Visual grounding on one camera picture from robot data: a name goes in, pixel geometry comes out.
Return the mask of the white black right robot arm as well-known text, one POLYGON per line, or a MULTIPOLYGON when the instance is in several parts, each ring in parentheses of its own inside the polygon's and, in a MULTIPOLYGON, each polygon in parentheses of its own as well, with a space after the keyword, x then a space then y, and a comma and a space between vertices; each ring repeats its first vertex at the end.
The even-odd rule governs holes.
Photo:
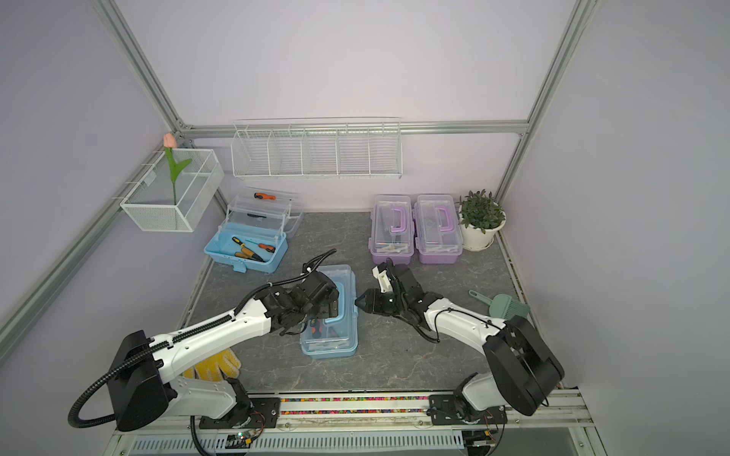
POLYGON ((448 336, 486 358, 489 371, 467 377, 454 390, 452 410, 435 413, 471 424, 502 406, 526 416, 549 406, 565 370, 528 319, 488 317, 458 306, 426 292, 408 266, 391 260, 376 266, 373 276, 378 287, 355 300, 361 311, 396 318, 435 344, 448 336))

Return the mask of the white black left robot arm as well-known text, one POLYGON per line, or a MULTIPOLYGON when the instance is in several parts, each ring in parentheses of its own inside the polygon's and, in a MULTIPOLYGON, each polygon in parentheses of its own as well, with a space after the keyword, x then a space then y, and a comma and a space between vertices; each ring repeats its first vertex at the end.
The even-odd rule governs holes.
POLYGON ((206 382, 185 378, 184 372, 245 340, 270 333, 295 336, 316 317, 334 317, 338 288, 317 269, 333 254, 315 256, 298 277, 265 283, 236 308, 196 325, 154 337, 129 334, 109 371, 71 406, 68 423, 87 429, 113 422, 124 432, 172 415, 244 423, 253 409, 235 375, 206 382))

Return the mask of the purple toolbox with wrench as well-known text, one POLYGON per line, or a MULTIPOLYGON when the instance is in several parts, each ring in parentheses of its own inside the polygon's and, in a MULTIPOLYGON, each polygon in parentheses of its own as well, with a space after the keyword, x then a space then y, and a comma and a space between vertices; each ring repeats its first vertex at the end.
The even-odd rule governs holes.
POLYGON ((463 252, 463 237, 450 195, 419 195, 414 204, 416 251, 421 263, 452 265, 463 252))

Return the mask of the purple toolbox with ratchet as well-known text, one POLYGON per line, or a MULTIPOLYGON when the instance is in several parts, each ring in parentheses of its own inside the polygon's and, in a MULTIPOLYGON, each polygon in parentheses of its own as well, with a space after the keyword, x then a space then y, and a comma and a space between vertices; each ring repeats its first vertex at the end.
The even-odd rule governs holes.
POLYGON ((389 258, 395 265, 408 265, 416 250, 411 199, 405 195, 376 195, 371 220, 368 246, 374 263, 389 258))

